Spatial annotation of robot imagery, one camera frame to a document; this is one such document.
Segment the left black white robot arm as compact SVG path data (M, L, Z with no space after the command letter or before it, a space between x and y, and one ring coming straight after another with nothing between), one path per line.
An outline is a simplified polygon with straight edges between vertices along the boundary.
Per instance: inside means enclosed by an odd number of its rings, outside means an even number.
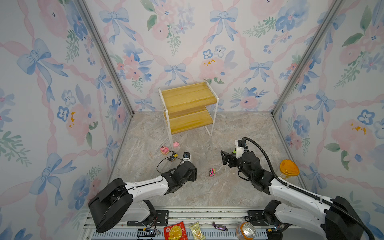
M156 210L149 198L175 193L186 182L194 182L197 171L193 163L185 161L147 181L125 183L121 178L113 180L88 203L96 232L107 232L124 221L142 226L151 224Z

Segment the pink toy car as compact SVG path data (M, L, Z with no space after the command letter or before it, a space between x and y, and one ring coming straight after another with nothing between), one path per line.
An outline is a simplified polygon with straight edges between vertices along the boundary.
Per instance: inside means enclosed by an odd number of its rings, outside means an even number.
M210 169L209 176L214 177L216 175L216 169Z

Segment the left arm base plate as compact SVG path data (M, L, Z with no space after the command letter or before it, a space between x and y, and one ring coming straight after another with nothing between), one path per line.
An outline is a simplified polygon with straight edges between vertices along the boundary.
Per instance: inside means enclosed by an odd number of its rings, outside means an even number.
M141 222L138 221L129 221L127 222L128 227L166 227L169 222L169 211L168 210L158 210L150 215Z

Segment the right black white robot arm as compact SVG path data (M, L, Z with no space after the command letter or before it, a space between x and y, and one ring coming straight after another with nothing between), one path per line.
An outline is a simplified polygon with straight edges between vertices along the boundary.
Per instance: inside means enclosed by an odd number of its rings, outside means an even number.
M328 240L360 240L364 223L355 209L343 197L334 199L311 193L275 177L262 168L253 152L241 157L221 151L223 164L237 168L242 179L265 194L276 197L265 207L263 214L270 225L290 224L314 232Z

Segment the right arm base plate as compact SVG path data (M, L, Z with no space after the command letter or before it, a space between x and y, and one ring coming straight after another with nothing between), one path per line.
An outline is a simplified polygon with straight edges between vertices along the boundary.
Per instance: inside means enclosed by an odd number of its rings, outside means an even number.
M248 210L244 219L246 222L251 223L253 226L268 225L263 210Z

